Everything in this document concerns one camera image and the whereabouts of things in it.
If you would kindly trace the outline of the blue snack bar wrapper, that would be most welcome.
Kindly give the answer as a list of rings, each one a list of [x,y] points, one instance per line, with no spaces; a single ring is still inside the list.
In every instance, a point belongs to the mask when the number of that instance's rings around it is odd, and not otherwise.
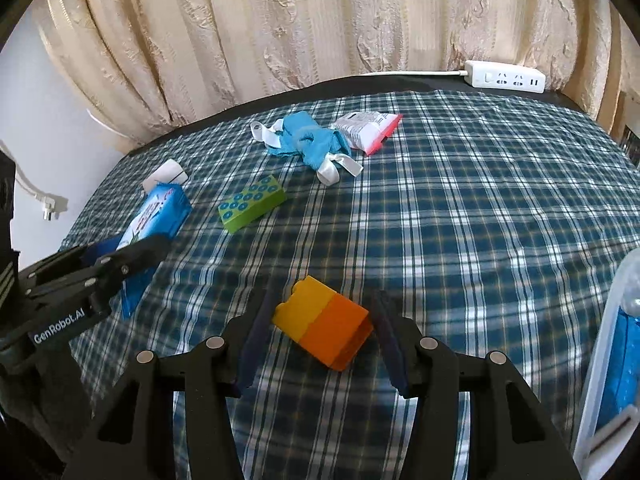
[[[597,428],[608,424],[628,405],[638,405],[639,319],[618,310]]]

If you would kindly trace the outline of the green blue toy brick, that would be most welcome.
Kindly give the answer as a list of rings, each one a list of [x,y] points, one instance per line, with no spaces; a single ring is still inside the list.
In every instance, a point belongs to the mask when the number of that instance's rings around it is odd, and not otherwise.
[[[270,174],[225,198],[218,206],[218,214],[224,229],[233,234],[285,201],[284,188]]]

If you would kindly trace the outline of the orange yellow toy brick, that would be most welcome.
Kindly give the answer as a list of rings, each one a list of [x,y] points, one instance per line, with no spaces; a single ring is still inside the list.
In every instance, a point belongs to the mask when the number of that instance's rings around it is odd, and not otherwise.
[[[373,332],[369,311],[308,275],[274,310],[272,322],[314,358],[342,372]]]

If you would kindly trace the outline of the light blue cloth pouch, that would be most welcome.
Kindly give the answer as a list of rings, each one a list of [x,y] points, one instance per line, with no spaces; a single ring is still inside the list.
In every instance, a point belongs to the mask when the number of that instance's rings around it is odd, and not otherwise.
[[[325,186],[341,180],[337,167],[342,167],[354,178],[362,173],[363,166],[352,158],[346,136],[336,129],[321,127],[307,112],[285,115],[271,127],[251,122],[250,133],[271,155],[300,157]]]

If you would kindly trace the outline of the red white snack packet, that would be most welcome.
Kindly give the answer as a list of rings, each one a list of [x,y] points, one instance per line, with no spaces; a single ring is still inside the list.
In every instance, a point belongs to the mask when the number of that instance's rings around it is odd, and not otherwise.
[[[351,148],[371,156],[392,136],[401,119],[401,114],[350,112],[337,118],[330,128],[339,131]]]

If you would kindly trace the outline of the white medicine box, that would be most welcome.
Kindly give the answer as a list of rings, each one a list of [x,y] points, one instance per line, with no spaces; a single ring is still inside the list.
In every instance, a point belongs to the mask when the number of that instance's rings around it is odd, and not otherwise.
[[[586,464],[589,468],[610,468],[639,425],[639,409],[630,404],[596,431],[590,441]]]

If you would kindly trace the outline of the clear plastic round tray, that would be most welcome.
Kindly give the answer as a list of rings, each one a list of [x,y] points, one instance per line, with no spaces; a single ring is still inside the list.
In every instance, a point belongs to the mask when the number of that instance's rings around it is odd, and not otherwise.
[[[632,250],[618,267],[608,292],[599,333],[593,346],[579,410],[579,424],[574,442],[573,458],[584,479],[637,479],[639,477],[639,425],[614,464],[606,469],[589,468],[586,459],[590,441],[597,430],[602,394],[618,310],[639,318],[639,251]]]

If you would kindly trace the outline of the blue plaid bed cloth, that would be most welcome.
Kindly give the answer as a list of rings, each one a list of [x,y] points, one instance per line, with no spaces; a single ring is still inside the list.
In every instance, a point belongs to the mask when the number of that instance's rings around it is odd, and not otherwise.
[[[454,351],[503,351],[566,444],[608,290],[639,244],[639,173],[585,114],[517,96],[394,92],[307,102],[329,125],[351,110],[402,115],[382,150],[326,188],[296,158],[255,142],[233,118],[123,158],[66,236],[105,240],[143,203],[143,180],[168,159],[186,170],[192,211],[134,316],[119,312],[72,342],[98,404],[141,350],[189,351],[240,314],[255,281],[280,293],[310,275],[354,301],[394,297],[425,335]],[[219,204],[275,177],[286,201],[238,232]]]

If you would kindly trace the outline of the beige patterned curtain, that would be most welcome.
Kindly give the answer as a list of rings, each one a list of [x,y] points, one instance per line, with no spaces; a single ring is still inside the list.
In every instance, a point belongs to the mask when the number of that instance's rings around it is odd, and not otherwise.
[[[263,96],[469,60],[546,75],[604,128],[639,90],[610,0],[35,0],[40,38],[127,148]]]

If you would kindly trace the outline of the white power strip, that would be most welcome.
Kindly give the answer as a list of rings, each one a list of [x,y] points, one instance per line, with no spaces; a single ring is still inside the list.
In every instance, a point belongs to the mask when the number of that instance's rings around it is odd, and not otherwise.
[[[506,63],[467,60],[464,80],[477,89],[544,93],[546,76],[536,68]]]

